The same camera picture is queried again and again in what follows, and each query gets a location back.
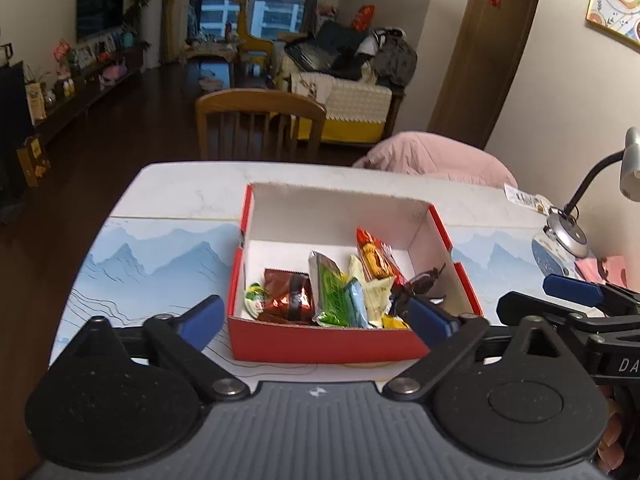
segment blue snack package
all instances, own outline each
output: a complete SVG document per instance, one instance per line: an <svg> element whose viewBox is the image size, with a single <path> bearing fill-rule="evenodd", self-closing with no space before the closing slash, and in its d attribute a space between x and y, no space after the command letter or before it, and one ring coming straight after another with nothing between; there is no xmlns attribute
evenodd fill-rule
<svg viewBox="0 0 640 480"><path fill-rule="evenodd" d="M364 305L364 293L360 282L353 278L344 286L344 297L348 305L349 326L368 328L367 309Z"/></svg>

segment open cardboard box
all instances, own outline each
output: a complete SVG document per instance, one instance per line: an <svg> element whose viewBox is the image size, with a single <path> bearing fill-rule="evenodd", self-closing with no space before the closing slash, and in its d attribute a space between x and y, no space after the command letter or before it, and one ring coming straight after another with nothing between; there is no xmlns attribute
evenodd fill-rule
<svg viewBox="0 0 640 480"><path fill-rule="evenodd" d="M256 321L244 309L244 291L264 282L264 269L309 272L312 250L346 271L357 254L356 227L393 248L405 277L443 265L432 289L446 296L440 306L454 316L482 316L435 207L409 198L316 189L285 184L249 184L241 217L227 303L234 357L279 363L363 363L423 357L428 348L412 330L322 328Z"/></svg>

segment pink jacket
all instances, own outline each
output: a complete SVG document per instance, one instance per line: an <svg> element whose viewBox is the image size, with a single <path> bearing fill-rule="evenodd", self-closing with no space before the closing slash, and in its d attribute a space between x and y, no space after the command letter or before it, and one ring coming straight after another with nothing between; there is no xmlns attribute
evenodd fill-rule
<svg viewBox="0 0 640 480"><path fill-rule="evenodd" d="M426 132L403 132L383 140L353 167L422 174L478 186L518 187L513 175L493 155Z"/></svg>

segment giraffe chair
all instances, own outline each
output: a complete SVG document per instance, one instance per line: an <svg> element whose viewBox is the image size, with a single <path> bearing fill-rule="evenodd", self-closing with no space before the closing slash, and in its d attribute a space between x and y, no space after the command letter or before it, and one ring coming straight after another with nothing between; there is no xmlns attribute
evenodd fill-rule
<svg viewBox="0 0 640 480"><path fill-rule="evenodd" d="M238 12L238 36L244 41L244 43L238 48L240 61L243 65L248 64L251 67L258 65L260 67L260 74L268 72L273 60L273 50L275 45L273 41L262 40L261 38L256 38L249 33L246 26L246 7L248 0L233 1L240 5L240 11Z"/></svg>

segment lamp head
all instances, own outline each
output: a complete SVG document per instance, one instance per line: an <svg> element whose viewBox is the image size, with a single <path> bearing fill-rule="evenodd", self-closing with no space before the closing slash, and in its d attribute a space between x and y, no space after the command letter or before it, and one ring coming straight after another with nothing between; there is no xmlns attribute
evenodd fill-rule
<svg viewBox="0 0 640 480"><path fill-rule="evenodd" d="M640 129L635 126L626 131L620 192L629 200L640 202Z"/></svg>

